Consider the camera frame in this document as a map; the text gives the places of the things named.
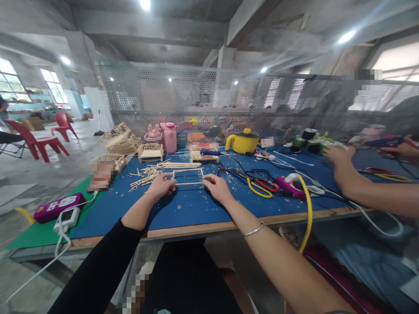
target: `hand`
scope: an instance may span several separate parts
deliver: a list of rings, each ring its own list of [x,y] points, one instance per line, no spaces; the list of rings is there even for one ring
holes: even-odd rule
[[[227,186],[227,182],[223,178],[215,174],[206,174],[203,179],[203,183],[211,192],[211,195],[221,204],[224,205],[226,202],[234,200]]]
[[[382,147],[381,150],[384,152],[398,153],[401,158],[408,160],[419,159],[419,150],[406,143],[401,143],[397,147]]]
[[[163,173],[156,177],[145,195],[151,197],[154,203],[156,203],[162,196],[172,194],[175,190],[176,180],[165,180],[165,178],[170,177],[171,175],[171,173]]]
[[[340,147],[338,145],[328,145],[323,150],[323,155],[328,160],[333,162],[334,164],[336,162],[352,162],[352,157],[354,156],[356,150],[353,147],[348,147],[348,150],[344,149],[343,147]]]

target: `table edge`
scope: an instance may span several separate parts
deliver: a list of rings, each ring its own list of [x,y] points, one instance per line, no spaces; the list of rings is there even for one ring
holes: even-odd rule
[[[364,210],[372,211],[373,209],[364,208]],[[361,210],[352,209],[351,207],[341,207],[334,209],[322,209],[319,211],[313,212],[314,220],[325,218],[325,217],[334,217],[342,216],[348,214],[360,214]],[[306,221],[308,218],[307,212],[295,213],[295,214],[286,214],[286,215],[276,215],[276,216],[266,216],[261,217],[259,220],[263,221],[266,225],[275,225],[279,223],[287,222],[297,222],[297,221]],[[177,236],[192,236],[203,233],[212,233],[212,232],[222,232],[236,229],[234,222],[217,222],[211,224],[202,224],[202,225],[189,225],[183,227],[174,227],[174,228],[164,228],[157,230],[149,230],[144,233],[144,236],[141,238],[141,242],[157,240],[157,239],[170,239]],[[88,238],[79,238],[72,239],[72,247],[80,248],[86,246],[95,246],[104,236],[88,237]]]

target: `bangle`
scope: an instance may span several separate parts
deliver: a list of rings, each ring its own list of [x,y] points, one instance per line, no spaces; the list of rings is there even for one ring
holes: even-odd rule
[[[252,234],[255,234],[255,233],[256,233],[256,232],[258,232],[260,229],[262,229],[262,228],[263,228],[263,226],[265,226],[265,223],[264,223],[264,222],[261,222],[261,226],[260,226],[259,228],[257,228],[256,230],[253,230],[252,232],[249,232],[249,233],[243,234],[243,236],[250,236],[250,235],[252,235]]]

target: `pink thermos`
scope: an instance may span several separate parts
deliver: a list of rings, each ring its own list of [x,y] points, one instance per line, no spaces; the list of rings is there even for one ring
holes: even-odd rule
[[[176,153],[176,150],[177,150],[176,131],[178,127],[172,122],[160,123],[160,127],[165,133],[166,153],[168,154]]]

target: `red chair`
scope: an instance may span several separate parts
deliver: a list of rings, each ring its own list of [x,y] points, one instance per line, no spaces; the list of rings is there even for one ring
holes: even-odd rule
[[[65,113],[56,113],[55,114],[55,120],[58,124],[58,127],[51,129],[51,135],[54,135],[54,131],[58,131],[61,133],[62,137],[64,137],[66,142],[69,142],[69,136],[67,135],[67,130],[70,130],[73,132],[74,136],[76,138],[77,134],[74,132],[73,127],[70,124],[69,116]]]
[[[4,120],[8,124],[10,124],[13,128],[15,128],[23,137],[25,140],[29,150],[31,151],[34,158],[37,160],[38,152],[36,151],[36,147],[39,149],[39,152],[42,155],[42,158],[44,158],[45,162],[49,162],[49,157],[47,154],[47,150],[45,149],[45,146],[49,145],[52,147],[52,149],[57,153],[61,154],[60,149],[66,154],[67,156],[70,156],[70,154],[65,150],[64,146],[61,144],[59,139],[57,137],[40,137],[35,138],[32,133],[25,127],[22,123],[12,121],[12,120]]]

